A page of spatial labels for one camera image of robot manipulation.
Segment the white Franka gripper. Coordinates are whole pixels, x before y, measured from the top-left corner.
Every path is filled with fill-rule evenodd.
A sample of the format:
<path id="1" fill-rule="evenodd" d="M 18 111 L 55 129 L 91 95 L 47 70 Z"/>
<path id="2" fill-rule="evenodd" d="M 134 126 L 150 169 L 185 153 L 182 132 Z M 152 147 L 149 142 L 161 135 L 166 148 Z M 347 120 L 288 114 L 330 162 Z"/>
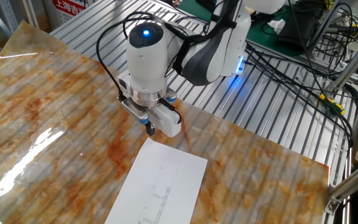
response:
<path id="1" fill-rule="evenodd" d="M 172 138 L 181 131 L 181 115 L 172 105 L 177 99 L 173 90 L 164 87 L 156 93 L 139 93 L 131 87 L 129 71 L 117 78 L 126 97 L 121 101 L 122 107 L 145 126 L 148 135 L 153 136 L 160 130 Z"/>

